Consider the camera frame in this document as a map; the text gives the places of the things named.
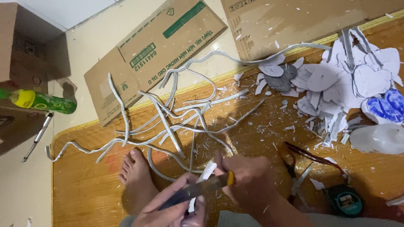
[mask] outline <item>tape measure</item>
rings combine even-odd
[[[334,210],[341,216],[358,217],[364,208],[364,201],[360,194],[347,184],[325,189]]]

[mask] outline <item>hand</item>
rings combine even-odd
[[[205,210],[205,199],[202,196],[198,197],[195,201],[195,211],[188,215],[186,213],[189,207],[189,201],[158,211],[160,206],[174,195],[175,192],[189,186],[189,184],[196,183],[197,179],[197,176],[191,173],[182,175],[174,183],[156,195],[154,199],[143,208],[133,222],[132,227],[205,226],[207,212]]]
[[[217,152],[215,162],[216,176],[227,171],[234,172],[235,184],[224,187],[223,192],[250,215],[262,214],[269,203],[280,196],[276,191],[270,162],[266,157],[247,158],[234,155],[223,158]]]

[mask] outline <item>knife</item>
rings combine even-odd
[[[205,194],[208,191],[221,189],[222,187],[232,185],[234,184],[234,180],[234,173],[229,171],[223,175],[215,176],[197,184],[180,189],[165,203],[163,203],[158,210],[167,209],[182,202],[191,200]]]

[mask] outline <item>foot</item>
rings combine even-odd
[[[122,205],[127,213],[137,215],[158,193],[150,176],[149,166],[139,148],[124,156],[118,178],[125,184]]]

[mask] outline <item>white wall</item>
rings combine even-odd
[[[0,0],[17,2],[62,31],[67,31],[116,2],[115,0]]]

